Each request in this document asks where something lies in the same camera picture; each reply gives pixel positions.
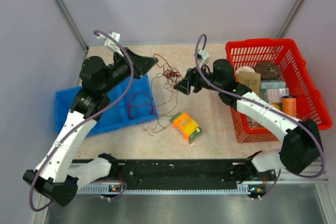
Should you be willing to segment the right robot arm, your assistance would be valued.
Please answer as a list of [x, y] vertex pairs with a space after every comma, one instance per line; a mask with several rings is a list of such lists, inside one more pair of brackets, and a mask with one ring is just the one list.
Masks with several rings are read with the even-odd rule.
[[256, 120], [281, 142], [279, 150], [258, 152], [249, 158], [251, 163], [245, 166], [245, 174], [252, 180], [272, 169], [286, 169], [300, 175], [317, 158], [324, 158], [316, 122], [289, 116], [263, 101], [236, 81], [235, 70], [226, 59], [216, 60], [210, 73], [200, 66], [189, 68], [173, 88], [185, 95], [202, 89], [217, 91], [224, 104]]

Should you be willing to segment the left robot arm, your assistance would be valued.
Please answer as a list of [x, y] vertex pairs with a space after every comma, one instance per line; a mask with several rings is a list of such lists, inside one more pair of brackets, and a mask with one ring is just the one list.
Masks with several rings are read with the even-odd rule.
[[102, 114], [127, 94], [134, 79], [141, 79], [159, 60], [122, 48], [120, 53], [114, 53], [113, 61], [107, 65], [101, 57], [92, 56], [83, 62], [80, 72], [82, 87], [75, 96], [62, 130], [45, 158], [23, 175], [23, 180], [30, 185], [30, 196], [36, 191], [51, 203], [64, 207], [74, 199], [79, 189], [97, 179], [117, 178], [117, 160], [106, 153], [76, 169], [70, 167], [77, 150]]

